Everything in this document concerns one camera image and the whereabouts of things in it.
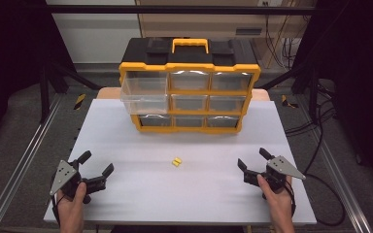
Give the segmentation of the aluminium floor rail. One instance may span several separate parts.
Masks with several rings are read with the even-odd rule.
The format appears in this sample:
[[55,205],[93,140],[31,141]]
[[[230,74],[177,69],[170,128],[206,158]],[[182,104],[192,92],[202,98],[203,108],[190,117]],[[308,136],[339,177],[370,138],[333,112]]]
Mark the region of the aluminium floor rail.
[[335,158],[324,139],[323,127],[320,122],[316,128],[312,129],[312,134],[314,135],[314,140],[317,144],[314,155],[320,155],[322,157],[324,167],[334,184],[356,233],[373,233],[365,214],[356,200],[356,196],[353,194],[350,185],[336,163]]
[[51,126],[54,116],[56,115],[59,105],[63,99],[63,94],[55,94],[50,105],[50,111],[46,119],[39,124],[32,139],[30,140],[27,148],[25,149],[22,157],[18,161],[17,167],[13,171],[11,177],[9,178],[5,188],[0,194],[0,222],[7,212],[17,190],[31,164],[33,161],[37,150],[39,149],[42,141],[44,140],[48,129]]

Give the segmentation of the black metal stand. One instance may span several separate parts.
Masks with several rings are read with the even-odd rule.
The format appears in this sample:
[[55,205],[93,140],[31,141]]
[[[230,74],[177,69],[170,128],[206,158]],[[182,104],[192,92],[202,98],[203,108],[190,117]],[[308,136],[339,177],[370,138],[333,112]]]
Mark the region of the black metal stand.
[[316,65],[302,62],[295,68],[292,68],[291,70],[283,73],[283,75],[279,76],[278,78],[275,78],[272,81],[263,84],[260,88],[269,90],[275,85],[282,83],[289,78],[295,78],[295,81],[291,87],[291,91],[294,94],[302,94],[306,88],[309,88],[308,116],[315,124],[317,124],[317,100],[319,83],[318,74],[319,69]]
[[101,85],[87,80],[73,69],[68,69],[58,63],[47,62],[40,70],[41,123],[44,123],[50,115],[49,84],[52,85],[56,93],[66,93],[69,85],[65,82],[65,77],[72,78],[92,90],[100,90],[102,88]]

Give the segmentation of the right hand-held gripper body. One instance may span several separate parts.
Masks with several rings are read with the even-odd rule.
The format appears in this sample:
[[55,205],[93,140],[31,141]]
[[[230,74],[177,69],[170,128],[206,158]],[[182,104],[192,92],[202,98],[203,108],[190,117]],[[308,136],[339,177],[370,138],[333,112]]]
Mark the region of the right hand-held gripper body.
[[305,180],[306,176],[302,174],[295,166],[287,161],[283,156],[264,155],[267,160],[264,172],[258,173],[249,170],[243,165],[244,182],[259,186],[257,176],[261,175],[266,179],[272,191],[278,191],[286,186],[287,176]]

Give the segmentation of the black horizontal metal bar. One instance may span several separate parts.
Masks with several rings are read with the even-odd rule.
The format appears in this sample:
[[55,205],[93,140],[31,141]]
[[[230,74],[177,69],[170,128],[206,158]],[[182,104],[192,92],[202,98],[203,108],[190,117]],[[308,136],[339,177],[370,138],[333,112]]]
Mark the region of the black horizontal metal bar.
[[273,15],[313,16],[325,13],[315,7],[231,7],[231,6],[129,6],[129,5],[47,5],[55,14],[184,14],[184,15]]

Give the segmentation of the wooden table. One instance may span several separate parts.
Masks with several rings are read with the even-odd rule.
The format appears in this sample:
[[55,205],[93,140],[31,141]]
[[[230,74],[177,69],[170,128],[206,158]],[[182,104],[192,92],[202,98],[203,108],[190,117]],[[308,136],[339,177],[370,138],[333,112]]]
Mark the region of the wooden table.
[[[97,94],[97,99],[120,99],[120,87],[103,87]],[[270,96],[264,89],[254,88],[252,90],[254,101],[269,101]]]

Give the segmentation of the person's right hand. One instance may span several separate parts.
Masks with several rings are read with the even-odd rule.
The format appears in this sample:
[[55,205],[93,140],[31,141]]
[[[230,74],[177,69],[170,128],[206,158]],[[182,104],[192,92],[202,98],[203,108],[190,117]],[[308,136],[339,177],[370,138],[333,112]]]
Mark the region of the person's right hand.
[[280,191],[273,191],[261,175],[257,176],[257,181],[266,197],[271,221],[275,223],[292,222],[291,198],[287,190],[284,188]]

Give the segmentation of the wooden cabinet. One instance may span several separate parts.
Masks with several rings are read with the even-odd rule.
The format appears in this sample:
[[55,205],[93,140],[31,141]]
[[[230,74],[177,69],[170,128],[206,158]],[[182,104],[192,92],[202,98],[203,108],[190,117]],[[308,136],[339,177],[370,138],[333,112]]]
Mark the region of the wooden cabinet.
[[[317,0],[135,0],[138,6],[314,7]],[[300,37],[308,17],[260,15],[139,14],[144,37],[255,38],[265,32]]]

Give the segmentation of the person's left hand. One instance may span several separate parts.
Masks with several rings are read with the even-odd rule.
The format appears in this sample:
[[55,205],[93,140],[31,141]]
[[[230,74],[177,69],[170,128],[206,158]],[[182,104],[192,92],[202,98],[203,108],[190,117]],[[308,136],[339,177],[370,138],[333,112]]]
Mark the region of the person's left hand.
[[84,198],[86,195],[86,184],[80,183],[75,197],[68,199],[62,190],[57,191],[57,209],[60,224],[64,222],[84,223]]

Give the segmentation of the set of small clear drawers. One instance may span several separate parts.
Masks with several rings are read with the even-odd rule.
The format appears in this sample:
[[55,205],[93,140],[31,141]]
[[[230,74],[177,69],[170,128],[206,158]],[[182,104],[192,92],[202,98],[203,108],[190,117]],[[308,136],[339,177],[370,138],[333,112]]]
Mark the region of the set of small clear drawers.
[[254,72],[174,71],[167,79],[165,113],[132,119],[141,131],[235,133],[252,98]]

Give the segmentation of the black curtain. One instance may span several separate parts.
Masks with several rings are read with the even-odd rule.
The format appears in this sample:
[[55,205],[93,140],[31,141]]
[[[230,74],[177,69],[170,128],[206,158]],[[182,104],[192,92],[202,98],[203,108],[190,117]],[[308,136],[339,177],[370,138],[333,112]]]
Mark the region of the black curtain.
[[0,0],[0,122],[10,96],[39,82],[45,63],[74,70],[47,0]]
[[315,0],[293,65],[335,84],[335,106],[358,153],[373,168],[373,0]]

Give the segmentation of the yellow black organizer cabinet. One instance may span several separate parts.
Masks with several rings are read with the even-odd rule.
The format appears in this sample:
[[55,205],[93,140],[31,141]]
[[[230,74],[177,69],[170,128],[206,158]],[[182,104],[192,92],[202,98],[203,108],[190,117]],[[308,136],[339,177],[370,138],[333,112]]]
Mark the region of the yellow black organizer cabinet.
[[[128,71],[165,72],[168,77],[174,71],[245,71],[256,73],[256,81],[260,75],[260,67],[254,55],[253,46],[248,41],[236,39],[212,41],[209,39],[134,38],[129,41],[119,65],[120,85]],[[137,115],[130,115],[133,123],[134,116]]]

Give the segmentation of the large clear plastic drawer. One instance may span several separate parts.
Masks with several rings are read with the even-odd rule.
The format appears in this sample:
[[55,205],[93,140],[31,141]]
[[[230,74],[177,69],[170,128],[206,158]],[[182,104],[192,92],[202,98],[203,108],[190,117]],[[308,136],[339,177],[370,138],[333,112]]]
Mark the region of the large clear plastic drawer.
[[120,100],[131,115],[162,115],[169,109],[167,90],[165,72],[128,71],[122,80]]

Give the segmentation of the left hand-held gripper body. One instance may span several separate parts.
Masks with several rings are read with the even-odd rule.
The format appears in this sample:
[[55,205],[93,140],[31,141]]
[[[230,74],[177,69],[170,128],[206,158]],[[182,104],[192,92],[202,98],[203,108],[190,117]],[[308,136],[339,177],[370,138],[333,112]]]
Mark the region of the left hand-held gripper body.
[[53,174],[50,196],[53,197],[58,190],[61,190],[66,196],[74,198],[80,183],[86,184],[84,203],[91,201],[90,195],[94,192],[106,188],[107,170],[104,170],[98,177],[86,179],[79,172],[79,167],[87,161],[87,157],[80,157],[67,162],[61,160]]

